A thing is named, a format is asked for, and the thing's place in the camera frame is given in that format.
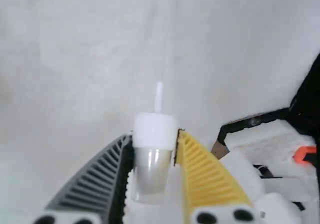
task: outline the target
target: small vial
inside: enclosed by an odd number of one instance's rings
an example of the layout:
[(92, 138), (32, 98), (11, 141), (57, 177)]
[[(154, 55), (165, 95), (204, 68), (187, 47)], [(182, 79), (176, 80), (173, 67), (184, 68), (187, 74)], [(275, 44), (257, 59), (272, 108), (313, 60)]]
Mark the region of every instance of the small vial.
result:
[(174, 118), (140, 113), (133, 129), (134, 167), (132, 199), (146, 204), (164, 200), (178, 126)]

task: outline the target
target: white wall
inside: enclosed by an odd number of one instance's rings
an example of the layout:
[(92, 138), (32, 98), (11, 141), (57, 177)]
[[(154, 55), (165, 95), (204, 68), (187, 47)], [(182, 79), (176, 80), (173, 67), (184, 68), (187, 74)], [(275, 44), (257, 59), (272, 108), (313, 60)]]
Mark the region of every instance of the white wall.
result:
[(287, 107), (320, 48), (320, 0), (0, 5), (7, 213), (41, 208), (136, 112), (152, 111), (162, 73), (164, 111), (210, 148), (222, 124)]

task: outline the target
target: clear vial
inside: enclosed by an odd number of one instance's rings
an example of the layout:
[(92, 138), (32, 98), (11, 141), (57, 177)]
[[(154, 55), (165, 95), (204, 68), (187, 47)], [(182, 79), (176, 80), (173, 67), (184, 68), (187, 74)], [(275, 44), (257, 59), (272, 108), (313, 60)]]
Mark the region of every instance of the clear vial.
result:
[(171, 150), (135, 148), (132, 199), (145, 204), (164, 200)]

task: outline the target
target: orange clip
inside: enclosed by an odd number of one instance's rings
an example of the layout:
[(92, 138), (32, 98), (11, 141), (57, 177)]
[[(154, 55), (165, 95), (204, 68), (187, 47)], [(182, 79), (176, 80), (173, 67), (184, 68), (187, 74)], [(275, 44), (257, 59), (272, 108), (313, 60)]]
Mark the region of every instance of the orange clip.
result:
[(293, 159), (297, 164), (309, 164), (308, 161), (304, 161), (307, 154), (317, 153), (316, 147), (303, 146), (299, 147), (295, 152)]

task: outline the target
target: screw hole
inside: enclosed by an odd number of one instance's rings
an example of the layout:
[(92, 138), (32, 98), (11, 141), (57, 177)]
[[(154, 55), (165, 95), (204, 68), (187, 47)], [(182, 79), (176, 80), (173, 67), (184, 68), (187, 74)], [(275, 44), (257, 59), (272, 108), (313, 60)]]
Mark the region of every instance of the screw hole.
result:
[(233, 215), (234, 218), (238, 221), (251, 222), (254, 220), (252, 214), (246, 210), (237, 210)]
[(75, 224), (93, 224), (92, 221), (88, 220), (88, 219), (81, 219), (79, 221), (77, 221)]
[(54, 224), (55, 218), (53, 216), (43, 216), (35, 221), (34, 224)]
[(210, 213), (200, 213), (196, 218), (196, 221), (199, 224), (215, 224), (217, 223), (217, 219), (214, 215)]

